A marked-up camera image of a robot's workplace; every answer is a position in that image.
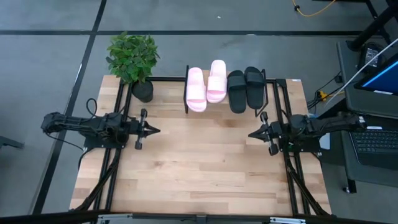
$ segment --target potted plant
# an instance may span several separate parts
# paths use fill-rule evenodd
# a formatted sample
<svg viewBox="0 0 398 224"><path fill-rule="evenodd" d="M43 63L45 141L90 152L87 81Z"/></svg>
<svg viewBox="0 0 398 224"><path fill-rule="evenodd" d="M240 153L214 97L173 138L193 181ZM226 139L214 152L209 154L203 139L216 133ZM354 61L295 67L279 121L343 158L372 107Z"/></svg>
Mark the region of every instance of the potted plant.
<svg viewBox="0 0 398 224"><path fill-rule="evenodd" d="M157 63L157 46L151 36L131 35L127 32L112 37L108 47L111 73L120 77L124 83L133 83L132 94L144 103L154 97L154 86L147 78Z"/></svg>

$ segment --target slipper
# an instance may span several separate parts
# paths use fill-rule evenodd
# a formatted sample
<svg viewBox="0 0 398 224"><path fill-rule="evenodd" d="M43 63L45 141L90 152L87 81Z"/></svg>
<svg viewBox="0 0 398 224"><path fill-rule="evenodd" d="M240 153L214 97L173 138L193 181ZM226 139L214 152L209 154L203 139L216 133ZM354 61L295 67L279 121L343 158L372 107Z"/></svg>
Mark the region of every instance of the slipper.
<svg viewBox="0 0 398 224"><path fill-rule="evenodd" d="M261 109L264 104L264 77L260 70L254 67L248 67L244 71L246 77L248 105L252 109Z"/></svg>
<svg viewBox="0 0 398 224"><path fill-rule="evenodd" d="M206 96L210 103L219 103L226 96L226 65L223 60L215 60L211 64Z"/></svg>
<svg viewBox="0 0 398 224"><path fill-rule="evenodd" d="M246 81L242 71L236 70L228 75L229 107L234 113L246 110Z"/></svg>
<svg viewBox="0 0 398 224"><path fill-rule="evenodd" d="M200 68L191 68L187 80L187 105L194 112L204 112L207 106L206 86Z"/></svg>

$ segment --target black slipper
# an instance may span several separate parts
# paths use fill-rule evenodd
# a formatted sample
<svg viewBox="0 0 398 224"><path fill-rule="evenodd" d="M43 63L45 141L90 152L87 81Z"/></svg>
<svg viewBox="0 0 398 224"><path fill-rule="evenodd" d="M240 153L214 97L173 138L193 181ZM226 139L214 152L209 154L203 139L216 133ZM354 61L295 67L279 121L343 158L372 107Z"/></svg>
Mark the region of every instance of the black slipper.
<svg viewBox="0 0 398 224"><path fill-rule="evenodd" d="M246 81L242 71L236 70L228 75L229 107L234 113L246 110Z"/></svg>
<svg viewBox="0 0 398 224"><path fill-rule="evenodd" d="M261 109L264 104L264 77L260 70L248 67L244 71L247 85L248 105L252 109Z"/></svg>

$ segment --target pink slipper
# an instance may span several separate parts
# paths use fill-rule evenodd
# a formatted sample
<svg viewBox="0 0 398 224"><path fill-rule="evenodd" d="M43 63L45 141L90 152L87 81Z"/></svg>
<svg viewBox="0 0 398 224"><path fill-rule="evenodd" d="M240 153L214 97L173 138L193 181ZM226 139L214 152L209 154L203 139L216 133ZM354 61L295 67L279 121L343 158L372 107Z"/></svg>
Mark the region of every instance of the pink slipper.
<svg viewBox="0 0 398 224"><path fill-rule="evenodd" d="M211 64L207 82L207 101L219 103L226 96L226 65L223 60L215 60Z"/></svg>
<svg viewBox="0 0 398 224"><path fill-rule="evenodd" d="M188 71L187 105L194 112L204 112L206 109L206 86L200 68L191 68Z"/></svg>

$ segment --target wooden tabletop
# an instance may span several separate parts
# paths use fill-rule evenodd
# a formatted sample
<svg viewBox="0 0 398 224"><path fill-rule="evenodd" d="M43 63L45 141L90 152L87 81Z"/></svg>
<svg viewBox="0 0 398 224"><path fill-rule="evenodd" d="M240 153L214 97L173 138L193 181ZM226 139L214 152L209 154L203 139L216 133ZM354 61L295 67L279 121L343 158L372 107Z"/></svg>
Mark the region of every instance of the wooden tabletop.
<svg viewBox="0 0 398 224"><path fill-rule="evenodd" d="M207 80L208 71L204 74ZM148 123L161 133L144 139L141 151L134 149L136 137L131 136L121 154L111 211L292 215L283 155L271 157L268 143L248 137L261 125L254 110L247 107L243 114L234 114L225 99L218 104L208 103L203 113L185 114L184 82L153 84L154 99L141 103L132 97L129 115L139 116L141 108L146 108ZM115 76L104 76L98 115L113 111L118 85ZM266 111L272 122L277 120L274 94L272 86L267 87ZM287 80L287 88L293 114L307 114L301 81ZM309 153L300 155L309 191L330 212L318 160ZM79 206L93 190L103 156L104 149L94 149L82 160L71 208ZM101 208L107 192L108 185L104 187ZM302 212L297 186L296 194Z"/></svg>

